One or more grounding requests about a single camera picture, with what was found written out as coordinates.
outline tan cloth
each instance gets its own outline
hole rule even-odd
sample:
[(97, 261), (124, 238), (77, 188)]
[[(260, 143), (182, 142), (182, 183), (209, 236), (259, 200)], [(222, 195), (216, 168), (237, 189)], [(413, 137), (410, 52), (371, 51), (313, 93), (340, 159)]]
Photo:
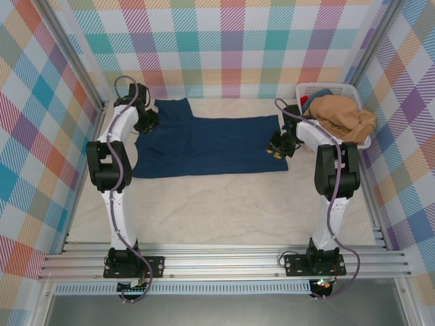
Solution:
[(304, 115), (313, 115), (330, 134), (343, 141), (364, 141), (376, 127), (377, 117), (367, 110), (358, 111), (354, 100), (325, 95), (311, 102)]

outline purple cable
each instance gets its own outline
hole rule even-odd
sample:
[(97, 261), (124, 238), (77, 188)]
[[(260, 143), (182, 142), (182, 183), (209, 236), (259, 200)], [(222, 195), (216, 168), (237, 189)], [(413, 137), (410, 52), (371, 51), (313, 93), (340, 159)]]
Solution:
[(143, 293), (138, 298), (136, 298), (134, 300), (127, 300), (124, 297), (124, 292), (126, 290), (123, 290), (121, 292), (121, 298), (122, 298), (123, 302), (128, 302), (128, 303), (134, 304), (134, 303), (138, 302), (139, 300), (143, 299), (145, 294), (147, 294), (147, 292), (150, 290), (151, 283), (152, 283), (152, 268), (151, 268), (150, 263), (140, 254), (140, 252), (134, 250), (134, 248), (132, 248), (129, 245), (129, 243), (127, 241), (125, 241), (125, 239), (121, 236), (120, 230), (118, 229), (118, 226), (116, 225), (116, 220), (115, 220), (114, 192), (119, 188), (119, 186), (121, 185), (122, 179), (124, 178), (124, 167), (122, 166), (121, 159), (119, 158), (119, 156), (115, 152), (114, 148), (110, 145), (110, 137), (111, 137), (112, 129), (114, 128), (119, 117), (122, 114), (124, 114), (125, 111), (127, 111), (128, 109), (131, 108), (131, 105), (136, 101), (137, 97), (139, 96), (139, 87), (137, 85), (137, 82), (132, 77), (127, 76), (127, 75), (122, 75), (122, 76), (119, 76), (118, 78), (115, 79), (114, 88), (115, 88), (116, 95), (118, 95), (118, 97), (121, 97), (120, 94), (118, 93), (118, 87), (117, 87), (118, 80), (120, 80), (121, 78), (127, 78), (127, 79), (131, 80), (135, 84), (136, 92), (135, 92), (134, 97), (130, 101), (130, 103), (127, 104), (127, 106), (125, 106), (125, 108), (123, 108), (123, 110), (115, 116), (114, 120), (111, 122), (111, 124), (109, 126), (109, 130), (107, 131), (107, 137), (106, 137), (107, 147), (110, 150), (110, 154), (112, 155), (113, 158), (115, 158), (116, 162), (118, 163), (118, 166), (120, 167), (120, 178), (118, 179), (118, 182), (115, 184), (115, 186), (110, 189), (109, 201), (110, 201), (110, 217), (111, 217), (111, 222), (114, 225), (115, 233), (118, 235), (118, 238), (125, 245), (125, 247), (127, 247), (132, 253), (134, 253), (138, 258), (140, 258), (144, 262), (144, 264), (148, 268), (148, 271), (150, 272), (150, 281), (147, 284), (147, 287), (145, 288)]
[[(313, 127), (315, 127), (316, 129), (320, 130), (325, 136), (327, 136), (335, 145), (335, 148), (337, 150), (337, 161), (338, 164), (337, 166), (340, 167), (341, 166), (341, 161), (342, 161), (342, 157), (341, 157), (341, 148), (340, 145), (337, 143), (337, 141), (335, 140), (335, 138), (329, 133), (327, 132), (325, 129), (323, 129), (323, 127), (321, 127), (319, 124), (315, 124), (313, 121), (305, 119), (302, 116), (299, 115), (294, 115), (291, 114), (287, 111), (285, 111), (284, 109), (282, 109), (279, 105), (278, 102), (281, 101), (285, 107), (288, 106), (288, 104), (282, 99), (282, 98), (277, 98), (275, 99), (275, 105), (278, 108), (278, 110), (280, 110), (283, 114), (286, 114), (294, 119), (306, 122), (310, 125), (312, 125)], [(336, 182), (335, 182), (335, 186), (334, 186), (334, 191), (332, 192), (332, 197), (331, 197), (331, 201), (329, 203), (328, 206), (328, 212), (326, 213), (326, 225), (328, 226), (328, 231), (331, 235), (331, 237), (334, 239), (335, 243), (340, 247), (343, 248), (344, 250), (350, 251), (351, 253), (353, 253), (356, 257), (356, 271), (353, 274), (351, 280), (346, 284), (346, 286), (342, 287), (341, 289), (339, 289), (336, 293), (330, 295), (328, 297), (328, 299), (332, 299), (333, 297), (336, 297), (338, 295), (340, 295), (341, 293), (343, 293), (344, 291), (346, 291), (351, 284), (354, 282), (354, 280), (356, 279), (356, 276), (358, 275), (358, 273), (360, 272), (360, 267), (361, 267), (361, 259), (360, 256), (358, 255), (358, 253), (356, 251), (354, 251), (352, 248), (346, 247), (343, 243), (340, 242), (340, 240), (335, 236), (334, 231), (332, 231), (331, 228), (331, 210), (332, 207), (334, 206), (334, 201), (336, 200), (337, 194), (338, 194), (338, 188), (340, 186), (340, 178), (341, 178), (341, 168), (337, 169), (337, 176), (336, 176)], [(315, 293), (313, 293), (313, 295), (315, 295), (318, 298), (322, 298), (323, 300), (326, 300), (326, 297), (322, 297), (320, 295), (316, 295)]]

